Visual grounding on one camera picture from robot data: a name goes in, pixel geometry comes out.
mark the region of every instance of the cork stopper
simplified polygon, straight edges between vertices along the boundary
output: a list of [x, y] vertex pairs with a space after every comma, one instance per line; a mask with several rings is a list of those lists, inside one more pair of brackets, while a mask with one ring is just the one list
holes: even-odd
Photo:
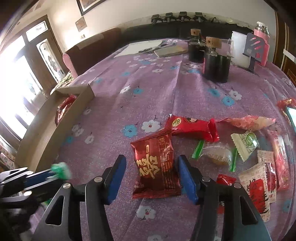
[[218, 39], [218, 38], [207, 37], [206, 38], [206, 45], [207, 45], [207, 47], [220, 49], [222, 47], [222, 41], [221, 41], [221, 39]]
[[196, 29], [196, 28], [192, 28], [190, 31], [192, 36], [199, 36], [201, 32], [200, 29]]

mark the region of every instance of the blue flower print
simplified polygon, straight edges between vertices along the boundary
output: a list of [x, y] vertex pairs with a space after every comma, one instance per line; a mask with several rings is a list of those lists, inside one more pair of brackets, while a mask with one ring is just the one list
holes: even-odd
[[131, 73], [130, 72], [124, 72], [121, 74], [121, 76], [129, 76]]
[[145, 64], [145, 65], [151, 64], [151, 62], [149, 62], [149, 61], [140, 61], [140, 63]]
[[212, 96], [214, 96], [214, 97], [220, 97], [220, 93], [217, 89], [210, 88], [210, 89], [208, 89], [208, 92], [210, 92], [212, 94]]
[[73, 140], [74, 140], [73, 136], [68, 136], [65, 140], [65, 143], [71, 144], [73, 142]]
[[284, 202], [284, 205], [282, 207], [282, 210], [284, 213], [289, 213], [290, 211], [290, 207], [291, 207], [291, 202], [292, 200], [291, 199], [287, 199], [285, 202]]
[[126, 137], [132, 138], [133, 136], [137, 135], [137, 128], [135, 127], [135, 125], [126, 125], [123, 128], [122, 132]]
[[135, 88], [134, 90], [133, 90], [133, 94], [134, 95], [140, 95], [140, 94], [142, 94], [142, 92], [143, 92], [144, 90], [142, 90], [142, 89], [140, 89], [140, 88]]
[[188, 70], [189, 73], [195, 73], [195, 74], [200, 74], [200, 72], [196, 69], [190, 69]]
[[94, 82], [95, 82], [95, 83], [100, 83], [102, 80], [103, 80], [102, 78], [96, 78], [96, 79], [94, 80]]
[[227, 106], [232, 106], [235, 103], [234, 100], [231, 97], [228, 97], [228, 96], [225, 96], [222, 99], [222, 102], [223, 102], [224, 105], [227, 105]]

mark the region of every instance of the purple floral tablecloth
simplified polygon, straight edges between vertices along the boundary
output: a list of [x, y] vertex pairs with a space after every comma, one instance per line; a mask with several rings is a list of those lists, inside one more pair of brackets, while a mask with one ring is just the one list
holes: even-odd
[[[180, 45], [177, 39], [168, 41]], [[73, 185], [86, 183], [113, 165], [119, 154], [127, 159], [127, 168], [117, 199], [106, 206], [115, 241], [186, 241], [196, 222], [199, 206], [182, 194], [165, 199], [132, 199], [137, 176], [130, 142], [164, 127], [170, 113], [208, 121], [246, 115], [276, 118], [270, 129], [280, 133], [285, 142], [290, 167], [290, 188], [277, 193], [270, 205], [270, 221], [265, 225], [272, 240], [281, 240], [296, 218], [295, 164], [292, 151], [295, 132], [281, 116], [276, 103], [294, 97], [296, 89], [275, 65], [256, 64], [256, 74], [230, 66], [229, 80], [215, 84], [202, 77], [202, 64], [189, 61], [188, 55], [157, 58], [153, 54], [135, 54], [114, 58], [122, 49], [102, 60], [72, 85], [88, 83], [95, 98], [73, 126], [57, 162], [66, 162]], [[228, 123], [218, 123], [221, 142], [234, 146], [232, 133], [244, 133]], [[266, 130], [255, 132], [262, 150], [272, 150]], [[216, 180], [219, 173], [237, 177], [257, 163], [257, 151], [246, 162], [237, 161], [237, 171], [228, 172], [206, 157], [191, 159], [197, 140], [173, 137], [175, 159], [185, 154], [191, 165], [203, 175]], [[89, 240], [84, 204], [81, 205], [84, 240]], [[216, 236], [221, 237], [222, 216], [218, 217]]]

